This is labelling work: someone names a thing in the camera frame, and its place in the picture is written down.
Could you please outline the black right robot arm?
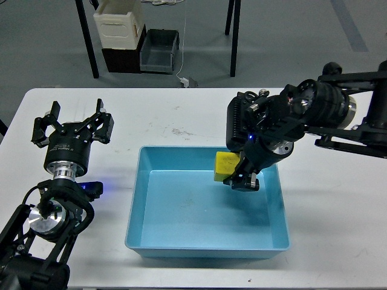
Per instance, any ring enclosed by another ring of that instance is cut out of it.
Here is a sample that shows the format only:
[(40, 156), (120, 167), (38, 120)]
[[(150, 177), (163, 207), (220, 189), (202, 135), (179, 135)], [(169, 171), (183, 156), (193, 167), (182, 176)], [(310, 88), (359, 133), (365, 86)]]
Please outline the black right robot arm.
[(334, 62), (317, 80), (287, 85), (278, 95), (239, 92), (227, 108), (226, 146), (238, 163), (222, 178), (257, 191), (258, 173), (291, 155), (305, 134), (316, 146), (386, 157), (386, 63), (375, 72), (345, 74)]

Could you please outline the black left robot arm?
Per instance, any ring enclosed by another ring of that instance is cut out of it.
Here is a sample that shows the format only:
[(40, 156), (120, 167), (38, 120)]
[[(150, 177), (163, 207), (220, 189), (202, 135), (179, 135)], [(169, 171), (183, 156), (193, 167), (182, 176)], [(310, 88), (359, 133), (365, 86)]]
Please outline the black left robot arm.
[(92, 201), (100, 198), (99, 181), (76, 182), (88, 171), (91, 144), (108, 144), (113, 117), (97, 100), (95, 113), (83, 121), (59, 123), (60, 104), (34, 120), (31, 141), (46, 147), (44, 169), (52, 179), (31, 188), (40, 201), (28, 204), (26, 193), (1, 232), (1, 289), (66, 289), (67, 262), (78, 235), (94, 219)]

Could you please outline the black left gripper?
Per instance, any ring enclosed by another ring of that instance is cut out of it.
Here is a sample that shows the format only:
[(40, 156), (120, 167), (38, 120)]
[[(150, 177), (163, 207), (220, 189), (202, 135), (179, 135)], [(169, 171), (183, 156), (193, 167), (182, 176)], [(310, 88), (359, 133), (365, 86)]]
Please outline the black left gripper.
[[(48, 145), (44, 168), (54, 174), (54, 167), (67, 162), (76, 165), (75, 177), (81, 177), (88, 171), (91, 143), (98, 141), (108, 144), (111, 141), (114, 120), (103, 107), (101, 98), (97, 99), (96, 112), (83, 122), (58, 122), (60, 104), (54, 101), (50, 111), (43, 117), (34, 119), (31, 142), (37, 147)], [(46, 130), (49, 126), (54, 132), (49, 137)]]

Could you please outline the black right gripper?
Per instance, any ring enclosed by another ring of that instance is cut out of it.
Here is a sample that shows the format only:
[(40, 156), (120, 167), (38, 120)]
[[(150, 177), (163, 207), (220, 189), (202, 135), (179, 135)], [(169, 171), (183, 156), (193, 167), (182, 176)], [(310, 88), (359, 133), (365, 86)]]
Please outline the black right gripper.
[(273, 143), (262, 138), (248, 140), (240, 151), (241, 160), (235, 171), (223, 181), (223, 184), (230, 186), (232, 190), (258, 191), (259, 172), (284, 160), (292, 153), (293, 142), (290, 141)]

